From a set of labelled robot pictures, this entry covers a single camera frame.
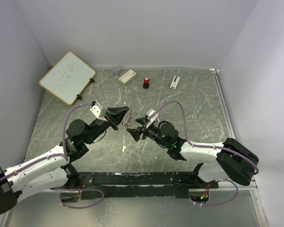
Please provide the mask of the silver keyring with keys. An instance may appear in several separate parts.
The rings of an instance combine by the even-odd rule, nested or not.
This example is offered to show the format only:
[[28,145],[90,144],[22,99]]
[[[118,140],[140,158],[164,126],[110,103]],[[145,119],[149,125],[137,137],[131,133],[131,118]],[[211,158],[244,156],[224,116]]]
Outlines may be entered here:
[[131,121],[132,121],[132,108],[131,107],[129,108],[129,111],[130,113],[123,124],[125,128],[129,128],[131,126]]

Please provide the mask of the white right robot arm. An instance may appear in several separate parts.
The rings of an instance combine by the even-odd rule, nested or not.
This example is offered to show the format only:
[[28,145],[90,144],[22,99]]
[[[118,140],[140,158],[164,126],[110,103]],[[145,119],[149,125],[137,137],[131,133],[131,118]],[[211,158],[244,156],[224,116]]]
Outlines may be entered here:
[[128,128],[135,141],[150,138],[160,147],[167,149],[167,154],[174,160],[199,161],[197,173],[191,177],[192,185],[202,188],[214,180],[230,179],[248,186],[258,172],[259,158],[234,138],[227,138],[219,143],[194,143],[179,137],[174,125],[161,121],[158,125],[147,117],[138,118],[139,126]]

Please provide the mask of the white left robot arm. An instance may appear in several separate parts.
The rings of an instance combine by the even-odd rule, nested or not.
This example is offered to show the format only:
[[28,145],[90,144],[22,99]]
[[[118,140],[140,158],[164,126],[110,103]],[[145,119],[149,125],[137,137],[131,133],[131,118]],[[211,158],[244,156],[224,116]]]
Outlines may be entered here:
[[60,144],[25,163],[3,169],[0,166],[0,215],[21,200],[47,189],[75,188],[79,174],[72,162],[83,157],[88,144],[100,141],[108,128],[118,130],[129,107],[105,107],[98,102],[84,104],[94,114],[88,124],[75,119],[62,125]]

